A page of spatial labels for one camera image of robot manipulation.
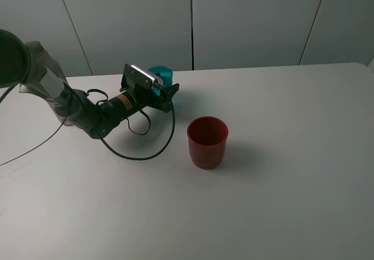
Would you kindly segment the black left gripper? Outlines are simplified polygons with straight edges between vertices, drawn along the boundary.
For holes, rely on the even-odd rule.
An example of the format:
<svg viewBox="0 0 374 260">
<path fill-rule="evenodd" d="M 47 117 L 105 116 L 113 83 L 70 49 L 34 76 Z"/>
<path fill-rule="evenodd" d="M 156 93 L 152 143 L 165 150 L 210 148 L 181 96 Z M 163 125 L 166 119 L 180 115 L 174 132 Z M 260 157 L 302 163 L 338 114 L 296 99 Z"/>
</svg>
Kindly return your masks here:
<svg viewBox="0 0 374 260">
<path fill-rule="evenodd" d="M 168 113 L 172 110 L 170 99 L 178 91 L 178 83 L 165 87 L 163 93 L 166 98 L 162 98 L 153 91 L 153 83 L 150 80 L 135 82 L 122 80 L 119 100 L 128 111 L 139 111 L 142 108 L 150 107 Z"/>
</svg>

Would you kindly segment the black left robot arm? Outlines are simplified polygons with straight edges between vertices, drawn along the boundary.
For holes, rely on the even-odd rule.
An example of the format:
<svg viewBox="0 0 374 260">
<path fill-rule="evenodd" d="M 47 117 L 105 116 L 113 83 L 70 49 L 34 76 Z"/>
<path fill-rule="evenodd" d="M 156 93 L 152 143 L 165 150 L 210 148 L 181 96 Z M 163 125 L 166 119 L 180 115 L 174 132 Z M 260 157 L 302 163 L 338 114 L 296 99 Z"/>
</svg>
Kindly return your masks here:
<svg viewBox="0 0 374 260">
<path fill-rule="evenodd" d="M 124 66 L 121 93 L 101 104 L 88 99 L 89 92 L 72 89 L 45 65 L 14 34 L 1 30 L 1 87 L 20 85 L 22 93 L 50 103 L 56 113 L 86 132 L 103 139 L 123 120 L 151 107 L 172 110 L 179 84 L 164 86 L 161 77 L 135 65 Z"/>
</svg>

